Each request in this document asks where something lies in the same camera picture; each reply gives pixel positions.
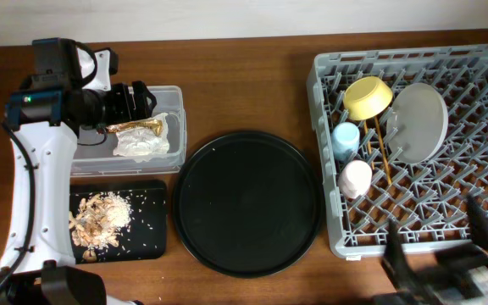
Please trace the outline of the white paper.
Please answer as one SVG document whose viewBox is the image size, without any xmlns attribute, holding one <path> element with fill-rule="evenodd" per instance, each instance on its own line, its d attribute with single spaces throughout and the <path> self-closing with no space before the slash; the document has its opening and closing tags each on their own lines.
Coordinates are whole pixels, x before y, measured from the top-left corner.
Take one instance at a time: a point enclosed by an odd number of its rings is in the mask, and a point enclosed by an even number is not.
<svg viewBox="0 0 488 305">
<path fill-rule="evenodd" d="M 160 119 L 163 121 L 164 129 L 160 136 L 155 136 L 151 130 L 146 128 L 135 128 L 117 132 L 117 144 L 113 150 L 113 155 L 137 157 L 167 153 L 170 148 L 167 116 L 167 113 L 161 113 L 152 117 L 152 119 Z"/>
</svg>

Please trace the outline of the grey round plate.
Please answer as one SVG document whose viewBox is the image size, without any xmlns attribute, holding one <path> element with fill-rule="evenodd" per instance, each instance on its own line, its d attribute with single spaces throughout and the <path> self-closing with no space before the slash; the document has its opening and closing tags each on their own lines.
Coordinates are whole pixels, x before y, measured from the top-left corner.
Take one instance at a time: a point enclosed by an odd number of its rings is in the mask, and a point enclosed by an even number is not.
<svg viewBox="0 0 488 305">
<path fill-rule="evenodd" d="M 388 146 L 393 153 L 402 152 L 397 160 L 418 164 L 432 158 L 446 138 L 448 112 L 441 94 L 424 83 L 404 88 L 392 104 L 387 133 L 394 131 Z"/>
</svg>

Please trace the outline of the light blue cup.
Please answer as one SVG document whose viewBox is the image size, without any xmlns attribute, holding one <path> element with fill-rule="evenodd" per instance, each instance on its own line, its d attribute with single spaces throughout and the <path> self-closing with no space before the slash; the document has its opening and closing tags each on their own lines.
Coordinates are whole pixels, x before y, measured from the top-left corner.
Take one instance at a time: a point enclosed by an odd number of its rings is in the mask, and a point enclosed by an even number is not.
<svg viewBox="0 0 488 305">
<path fill-rule="evenodd" d="M 345 162 L 358 150 L 359 129 L 351 122 L 340 123 L 333 130 L 331 140 L 335 159 Z"/>
</svg>

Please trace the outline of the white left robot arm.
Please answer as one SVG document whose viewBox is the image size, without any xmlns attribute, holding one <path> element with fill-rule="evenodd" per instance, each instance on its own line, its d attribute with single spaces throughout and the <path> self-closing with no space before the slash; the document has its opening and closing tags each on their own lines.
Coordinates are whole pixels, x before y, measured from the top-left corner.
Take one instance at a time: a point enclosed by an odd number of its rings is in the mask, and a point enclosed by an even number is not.
<svg viewBox="0 0 488 305">
<path fill-rule="evenodd" d="M 70 39 L 32 43 L 35 73 L 11 96 L 3 121 L 15 156 L 11 229 L 0 261 L 0 304 L 113 304 L 102 278 L 77 269 L 64 217 L 81 129 L 152 115 L 141 81 L 111 85 L 117 54 Z M 304 155 L 262 131 L 220 136 L 183 164 L 173 216 L 204 265 L 237 278 L 278 273 L 311 247 L 324 194 Z"/>
</svg>

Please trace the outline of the yellow bowl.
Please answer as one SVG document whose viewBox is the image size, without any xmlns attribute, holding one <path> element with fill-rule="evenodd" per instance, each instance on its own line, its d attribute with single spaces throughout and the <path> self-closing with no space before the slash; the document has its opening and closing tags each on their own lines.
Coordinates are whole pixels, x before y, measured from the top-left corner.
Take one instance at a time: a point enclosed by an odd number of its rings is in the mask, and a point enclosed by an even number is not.
<svg viewBox="0 0 488 305">
<path fill-rule="evenodd" d="M 351 120 L 370 119 L 384 111 L 393 98 L 392 89 L 379 77 L 368 76 L 353 82 L 343 98 Z"/>
</svg>

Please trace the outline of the food scraps pile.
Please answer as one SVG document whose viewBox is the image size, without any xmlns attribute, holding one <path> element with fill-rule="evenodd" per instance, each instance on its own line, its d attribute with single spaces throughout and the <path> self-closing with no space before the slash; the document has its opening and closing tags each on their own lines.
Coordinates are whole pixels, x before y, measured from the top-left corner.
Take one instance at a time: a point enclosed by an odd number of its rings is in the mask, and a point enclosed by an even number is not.
<svg viewBox="0 0 488 305">
<path fill-rule="evenodd" d="M 130 231 L 131 212 L 129 200 L 111 191 L 81 198 L 75 213 L 69 211 L 71 242 L 82 249 L 81 262 L 96 262 L 111 248 L 124 249 L 120 240 Z"/>
</svg>

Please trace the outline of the gold foil wrapper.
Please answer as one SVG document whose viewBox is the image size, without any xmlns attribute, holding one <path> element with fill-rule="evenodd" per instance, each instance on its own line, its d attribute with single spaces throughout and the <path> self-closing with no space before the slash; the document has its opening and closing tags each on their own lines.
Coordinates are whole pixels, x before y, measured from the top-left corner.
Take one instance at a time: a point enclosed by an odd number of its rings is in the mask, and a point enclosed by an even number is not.
<svg viewBox="0 0 488 305">
<path fill-rule="evenodd" d="M 155 136 L 160 136 L 164 129 L 163 121 L 160 119 L 144 119 L 131 121 L 116 125 L 109 125 L 106 127 L 107 133 L 117 133 L 125 130 L 131 130 L 135 128 L 146 128 L 151 130 Z"/>
</svg>

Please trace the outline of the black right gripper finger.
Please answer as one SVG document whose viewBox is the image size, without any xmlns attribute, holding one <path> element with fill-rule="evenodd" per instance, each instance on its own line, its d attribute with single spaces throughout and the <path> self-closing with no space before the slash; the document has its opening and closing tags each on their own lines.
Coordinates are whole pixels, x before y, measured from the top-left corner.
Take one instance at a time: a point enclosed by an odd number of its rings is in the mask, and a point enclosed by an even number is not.
<svg viewBox="0 0 488 305">
<path fill-rule="evenodd" d="M 397 224 L 388 221 L 388 233 L 381 266 L 397 292 L 406 292 L 414 297 L 426 297 L 422 272 L 408 263 L 398 235 Z"/>
<path fill-rule="evenodd" d="M 488 217 L 475 197 L 467 195 L 466 202 L 471 239 L 474 244 L 488 251 Z"/>
</svg>

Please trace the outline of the pink cup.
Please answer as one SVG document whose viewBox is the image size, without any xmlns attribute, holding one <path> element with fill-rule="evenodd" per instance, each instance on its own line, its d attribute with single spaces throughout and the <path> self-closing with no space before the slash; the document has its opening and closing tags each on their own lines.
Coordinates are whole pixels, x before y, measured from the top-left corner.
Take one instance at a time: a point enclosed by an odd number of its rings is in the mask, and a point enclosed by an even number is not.
<svg viewBox="0 0 488 305">
<path fill-rule="evenodd" d="M 362 160 L 349 162 L 339 176 L 338 186 L 341 194 L 346 199 L 366 195 L 371 185 L 372 175 L 372 169 L 366 162 Z"/>
</svg>

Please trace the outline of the wooden chopstick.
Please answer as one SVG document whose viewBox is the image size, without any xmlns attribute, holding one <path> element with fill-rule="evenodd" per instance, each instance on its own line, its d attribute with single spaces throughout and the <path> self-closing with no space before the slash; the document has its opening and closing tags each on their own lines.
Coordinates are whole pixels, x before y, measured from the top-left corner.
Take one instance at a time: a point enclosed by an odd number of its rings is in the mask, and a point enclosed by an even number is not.
<svg viewBox="0 0 488 305">
<path fill-rule="evenodd" d="M 365 135 L 367 135 L 369 133 L 369 128 L 368 128 L 368 125 L 367 125 L 367 121 L 366 120 L 363 121 L 363 129 L 364 129 Z M 370 161 L 369 165 L 370 165 L 371 169 L 374 171 L 375 170 L 374 156 L 372 155 L 372 147 L 371 147 L 371 144 L 370 144 L 370 138 L 367 138 L 366 148 L 367 148 L 369 157 L 371 157 L 371 159 L 370 159 L 371 161 Z"/>
<path fill-rule="evenodd" d="M 391 169 L 390 169 L 390 166 L 388 164 L 387 154 L 386 154 L 386 150 L 385 150 L 385 144 L 384 144 L 384 140 L 383 140 L 383 136 L 382 136 L 381 128 L 380 128 L 380 122 L 379 122 L 377 116 L 374 116 L 374 124 L 375 124 L 375 129 L 376 129 L 376 131 L 378 133 L 378 141 L 379 141 L 379 144 L 380 144 L 380 151 L 381 151 L 381 155 L 382 155 L 382 162 L 384 164 L 385 177 L 387 179 L 388 186 L 391 186 L 391 184 L 392 184 L 392 180 L 391 180 Z"/>
</svg>

